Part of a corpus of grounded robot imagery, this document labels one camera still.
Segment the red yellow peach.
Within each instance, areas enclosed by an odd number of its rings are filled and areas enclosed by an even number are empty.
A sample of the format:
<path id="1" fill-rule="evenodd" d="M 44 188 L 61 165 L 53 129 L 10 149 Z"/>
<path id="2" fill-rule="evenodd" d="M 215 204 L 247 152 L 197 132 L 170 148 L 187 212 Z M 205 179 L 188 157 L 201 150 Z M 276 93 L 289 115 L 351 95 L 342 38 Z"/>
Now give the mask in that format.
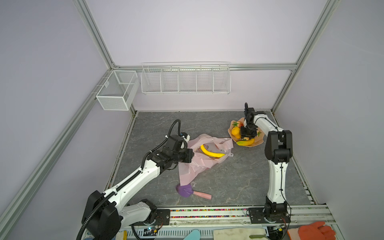
<path id="1" fill-rule="evenodd" d="M 236 121 L 236 122 L 232 123 L 233 127 L 238 127 L 238 128 L 241 128 L 243 125 L 244 125 L 244 123 L 241 121 Z"/>

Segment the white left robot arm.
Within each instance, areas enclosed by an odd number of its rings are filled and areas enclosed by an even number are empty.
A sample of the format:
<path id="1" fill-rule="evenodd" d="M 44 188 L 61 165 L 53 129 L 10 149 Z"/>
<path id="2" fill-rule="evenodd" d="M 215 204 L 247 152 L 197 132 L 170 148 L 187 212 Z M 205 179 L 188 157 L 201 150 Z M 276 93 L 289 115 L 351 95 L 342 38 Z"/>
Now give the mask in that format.
<path id="1" fill-rule="evenodd" d="M 191 163 L 194 152 L 188 147 L 189 140 L 190 136 L 185 132 L 178 131 L 175 135 L 168 132 L 164 141 L 148 151 L 141 165 L 128 177 L 104 192 L 91 193 L 76 238 L 81 240 L 85 231 L 89 231 L 95 240 L 111 240 L 123 227 L 154 222 L 157 207 L 151 201 L 128 203 L 164 171 L 173 170 L 179 163 Z"/>

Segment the yellow green banana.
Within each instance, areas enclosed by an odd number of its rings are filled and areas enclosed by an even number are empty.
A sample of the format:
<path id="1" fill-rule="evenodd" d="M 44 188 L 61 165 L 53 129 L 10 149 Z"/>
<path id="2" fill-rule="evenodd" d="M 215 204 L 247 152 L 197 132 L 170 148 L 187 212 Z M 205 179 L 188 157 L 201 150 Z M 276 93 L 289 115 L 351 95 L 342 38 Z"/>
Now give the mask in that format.
<path id="1" fill-rule="evenodd" d="M 255 142 L 255 138 L 253 138 L 253 139 L 243 139 L 243 140 L 240 140 L 240 141 L 238 141 L 237 142 L 237 145 L 238 146 L 242 146 L 242 147 L 249 147 L 249 146 L 253 146 L 253 144 L 254 144 L 254 142 Z"/>
<path id="2" fill-rule="evenodd" d="M 208 151 L 207 148 L 205 147 L 205 145 L 201 145 L 200 149 L 201 149 L 201 152 L 203 154 L 205 154 L 206 156 L 208 156 L 210 158 L 219 159 L 219 158 L 222 158 L 225 156 L 225 154 L 222 154 L 222 153 L 214 153 L 214 152 Z"/>

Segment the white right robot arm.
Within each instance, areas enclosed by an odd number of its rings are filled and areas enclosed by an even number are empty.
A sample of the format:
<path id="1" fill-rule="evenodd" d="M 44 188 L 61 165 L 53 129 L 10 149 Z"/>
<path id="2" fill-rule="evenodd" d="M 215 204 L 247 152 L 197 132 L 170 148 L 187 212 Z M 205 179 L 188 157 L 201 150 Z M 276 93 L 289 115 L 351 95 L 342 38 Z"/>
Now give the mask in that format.
<path id="1" fill-rule="evenodd" d="M 265 156 L 269 164 L 269 189 L 261 212 L 262 220 L 268 223 L 291 222 L 291 208 L 286 198 L 286 172 L 293 157 L 293 136 L 275 124 L 265 112 L 256 111 L 245 103 L 242 137 L 256 137 L 259 131 L 267 136 Z"/>

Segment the pink plastic bag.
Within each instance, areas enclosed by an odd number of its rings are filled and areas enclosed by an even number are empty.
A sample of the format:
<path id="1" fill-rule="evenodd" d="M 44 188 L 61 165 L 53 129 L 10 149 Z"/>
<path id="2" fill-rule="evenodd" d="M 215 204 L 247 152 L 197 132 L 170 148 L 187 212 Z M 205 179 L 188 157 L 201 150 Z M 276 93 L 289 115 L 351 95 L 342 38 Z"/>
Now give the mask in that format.
<path id="1" fill-rule="evenodd" d="M 223 154 L 223 156 L 219 158 L 210 157 L 201 150 L 201 146 L 211 153 Z M 197 138 L 190 140 L 188 148 L 193 150 L 194 156 L 190 163 L 179 164 L 180 185 L 190 184 L 198 174 L 222 163 L 228 157 L 232 157 L 233 147 L 232 139 L 216 138 L 207 134 L 201 134 Z"/>

